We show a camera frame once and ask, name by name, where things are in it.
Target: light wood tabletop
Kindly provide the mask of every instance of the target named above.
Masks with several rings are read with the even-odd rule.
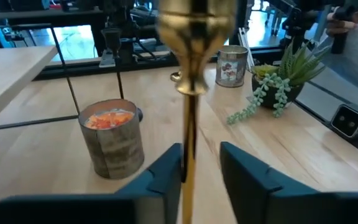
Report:
[[[56,53],[55,46],[0,49],[0,112]]]
[[[223,88],[214,82],[214,67],[209,65],[205,72],[210,90],[200,99],[194,223],[236,223],[219,166],[221,141],[318,190],[358,191],[358,149],[296,105],[281,118],[260,109],[247,121],[228,126],[226,117],[248,104],[250,74],[243,87]],[[183,97],[169,79],[175,71],[172,67],[122,74],[126,99],[145,115],[140,124],[145,162],[134,175],[106,180],[95,174],[77,120],[0,130],[0,199],[15,194],[114,193],[126,185],[174,142],[182,142]],[[81,108],[119,97],[113,73],[72,82]],[[32,85],[43,89],[42,94]],[[37,105],[51,113],[74,111],[63,79],[33,82],[25,92],[28,95],[12,103],[25,108],[29,102],[28,107]],[[52,102],[59,108],[51,107]]]

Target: succulent plant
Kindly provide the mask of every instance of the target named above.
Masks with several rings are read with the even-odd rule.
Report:
[[[318,55],[306,54],[308,44],[305,44],[293,54],[293,43],[285,49],[277,75],[283,80],[288,78],[290,86],[301,85],[317,75],[326,67],[320,65],[321,59],[328,53],[329,48],[324,49]]]
[[[265,74],[273,74],[278,71],[278,67],[274,65],[257,65],[252,67],[252,73],[257,76],[259,80],[262,80],[265,77]]]
[[[293,54],[293,43],[284,51],[279,67],[273,65],[259,65],[252,68],[259,81],[259,87],[254,91],[250,104],[240,112],[227,117],[228,124],[247,119],[256,113],[257,107],[264,101],[266,91],[269,88],[276,88],[273,115],[278,118],[284,112],[288,97],[286,92],[291,91],[294,86],[302,85],[305,82],[319,75],[326,67],[320,65],[321,59],[328,53],[329,48],[324,49],[318,55],[306,54],[308,44],[302,46]]]

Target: gold cup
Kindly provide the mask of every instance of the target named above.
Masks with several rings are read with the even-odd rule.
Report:
[[[184,94],[184,143],[182,159],[182,219],[190,224],[198,129],[198,97],[208,86],[204,69],[208,60],[223,46],[235,27],[236,0],[160,0],[158,33],[171,48],[181,66],[172,77]]]

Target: string of pearls plant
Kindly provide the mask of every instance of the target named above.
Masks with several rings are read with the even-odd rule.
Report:
[[[275,110],[273,111],[273,115],[276,118],[280,117],[284,112],[284,107],[288,99],[285,92],[291,91],[289,82],[290,79],[286,78],[282,80],[281,77],[279,77],[276,73],[273,73],[272,75],[265,74],[263,80],[259,81],[260,87],[254,91],[254,95],[250,100],[250,105],[248,105],[247,108],[244,108],[242,111],[236,112],[233,115],[227,117],[227,123],[234,124],[236,121],[243,121],[254,115],[258,106],[263,103],[264,97],[267,95],[266,91],[268,91],[269,88],[273,86],[277,89],[275,99],[278,102],[274,104]]]

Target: metal can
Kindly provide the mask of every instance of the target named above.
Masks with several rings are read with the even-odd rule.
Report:
[[[244,84],[248,50],[238,45],[225,45],[218,55],[215,82],[223,87],[239,87]]]
[[[86,125],[92,115],[116,110],[130,112],[133,116],[111,128],[96,129]],[[85,108],[78,121],[98,175],[109,179],[122,179],[141,167],[144,152],[135,104],[122,99],[100,101]]]

